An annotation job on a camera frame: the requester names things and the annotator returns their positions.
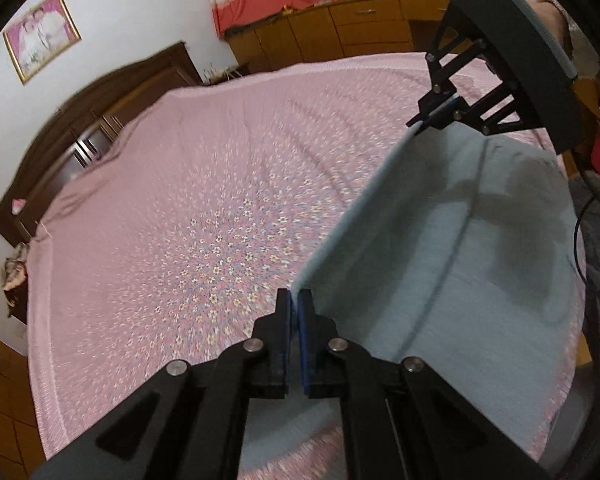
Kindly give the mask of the pink floral bedspread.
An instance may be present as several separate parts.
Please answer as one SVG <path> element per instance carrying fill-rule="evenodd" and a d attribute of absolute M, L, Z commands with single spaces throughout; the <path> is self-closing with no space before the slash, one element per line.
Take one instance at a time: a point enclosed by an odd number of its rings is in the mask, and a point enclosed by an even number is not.
<path fill-rule="evenodd" d="M 36 230 L 30 378 L 45 453 L 67 446 L 174 358 L 248 335 L 237 284 L 247 216 L 238 150 L 257 128 L 397 126 L 428 82 L 414 54 L 298 65 L 167 93 L 69 182 Z"/>

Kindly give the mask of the wooden wardrobe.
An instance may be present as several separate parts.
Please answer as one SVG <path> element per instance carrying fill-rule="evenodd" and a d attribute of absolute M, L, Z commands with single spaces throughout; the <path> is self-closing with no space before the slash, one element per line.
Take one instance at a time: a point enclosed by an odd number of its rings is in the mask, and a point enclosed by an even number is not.
<path fill-rule="evenodd" d="M 28 360 L 0 341 L 0 479 L 27 479 L 45 462 Z"/>

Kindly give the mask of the framed wedding photo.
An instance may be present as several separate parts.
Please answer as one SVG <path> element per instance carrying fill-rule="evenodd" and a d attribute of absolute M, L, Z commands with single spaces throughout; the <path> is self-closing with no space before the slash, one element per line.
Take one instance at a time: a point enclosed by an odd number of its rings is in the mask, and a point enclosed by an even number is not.
<path fill-rule="evenodd" d="M 65 0 L 43 0 L 7 26 L 2 37 L 22 84 L 81 41 Z"/>

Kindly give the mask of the clothes pile on nightstand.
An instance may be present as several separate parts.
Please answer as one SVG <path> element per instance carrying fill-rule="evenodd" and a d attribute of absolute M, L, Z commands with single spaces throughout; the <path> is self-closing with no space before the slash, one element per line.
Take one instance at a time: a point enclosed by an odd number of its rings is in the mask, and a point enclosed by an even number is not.
<path fill-rule="evenodd" d="M 6 258 L 2 271 L 2 289 L 6 299 L 8 316 L 27 323 L 29 282 L 27 256 L 29 245 L 18 244 Z"/>

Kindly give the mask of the pink item on headboard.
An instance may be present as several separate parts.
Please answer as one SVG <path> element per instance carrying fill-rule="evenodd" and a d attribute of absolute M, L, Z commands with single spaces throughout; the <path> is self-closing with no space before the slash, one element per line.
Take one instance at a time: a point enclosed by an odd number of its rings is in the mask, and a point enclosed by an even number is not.
<path fill-rule="evenodd" d="M 14 198 L 12 200 L 12 214 L 16 216 L 20 214 L 20 211 L 23 210 L 24 206 L 26 206 L 27 201 L 24 198 Z"/>

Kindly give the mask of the dark wooden headboard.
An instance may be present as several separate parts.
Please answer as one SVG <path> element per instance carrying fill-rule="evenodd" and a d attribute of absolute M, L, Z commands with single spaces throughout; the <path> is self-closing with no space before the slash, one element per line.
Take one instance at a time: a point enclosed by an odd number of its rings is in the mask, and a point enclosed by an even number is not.
<path fill-rule="evenodd" d="M 102 76 L 62 104 L 30 144 L 0 201 L 0 235 L 27 243 L 61 188 L 110 149 L 121 130 L 171 90 L 201 76 L 184 42 Z M 12 214 L 12 200 L 27 203 Z"/>

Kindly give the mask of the wooden drawer cabinet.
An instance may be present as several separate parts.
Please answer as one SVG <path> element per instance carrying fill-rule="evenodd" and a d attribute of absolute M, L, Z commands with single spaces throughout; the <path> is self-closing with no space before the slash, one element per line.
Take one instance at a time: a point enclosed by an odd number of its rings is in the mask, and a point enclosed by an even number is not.
<path fill-rule="evenodd" d="M 343 0 L 283 11 L 225 34 L 250 73 L 352 56 L 424 52 L 449 0 Z"/>

